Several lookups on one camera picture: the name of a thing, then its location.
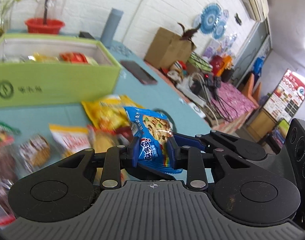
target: black stick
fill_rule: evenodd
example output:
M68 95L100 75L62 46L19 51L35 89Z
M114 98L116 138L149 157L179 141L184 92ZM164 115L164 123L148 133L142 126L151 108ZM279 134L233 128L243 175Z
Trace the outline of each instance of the black stick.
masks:
M48 9L48 0L45 0L45 10L44 10L44 19L43 19L44 25L47 25L47 9Z

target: open box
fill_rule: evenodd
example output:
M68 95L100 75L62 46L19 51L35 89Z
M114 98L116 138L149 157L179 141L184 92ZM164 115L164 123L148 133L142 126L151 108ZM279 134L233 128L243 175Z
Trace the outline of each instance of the open box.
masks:
M80 52L99 65L66 62L3 63L34 52L59 57ZM121 65L95 40L45 34L4 34L0 38L0 107L77 103L111 94Z

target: pink tablecloth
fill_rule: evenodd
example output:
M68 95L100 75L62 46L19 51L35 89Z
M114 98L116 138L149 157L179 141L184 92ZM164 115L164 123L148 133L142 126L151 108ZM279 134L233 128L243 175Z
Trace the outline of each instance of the pink tablecloth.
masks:
M217 89L218 96L222 99L222 104L226 108L232 120L236 120L243 114L254 110L255 105L246 98L239 90L233 85L221 82L221 88ZM211 102L219 109L219 112L228 120L228 115L223 110L218 101L211 99Z

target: cookie image on package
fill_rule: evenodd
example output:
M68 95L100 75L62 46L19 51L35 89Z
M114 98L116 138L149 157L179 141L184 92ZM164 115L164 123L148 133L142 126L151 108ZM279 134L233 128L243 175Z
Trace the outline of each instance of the cookie image on package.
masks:
M144 114L143 124L161 145L164 145L167 142L167 138L172 136L170 124L167 120Z

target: red and white poster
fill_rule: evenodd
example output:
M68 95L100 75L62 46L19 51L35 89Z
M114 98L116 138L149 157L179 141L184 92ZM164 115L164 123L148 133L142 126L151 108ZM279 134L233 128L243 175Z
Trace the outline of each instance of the red and white poster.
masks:
M287 70L263 108L277 122L281 118L290 122L304 100L305 84L295 72Z

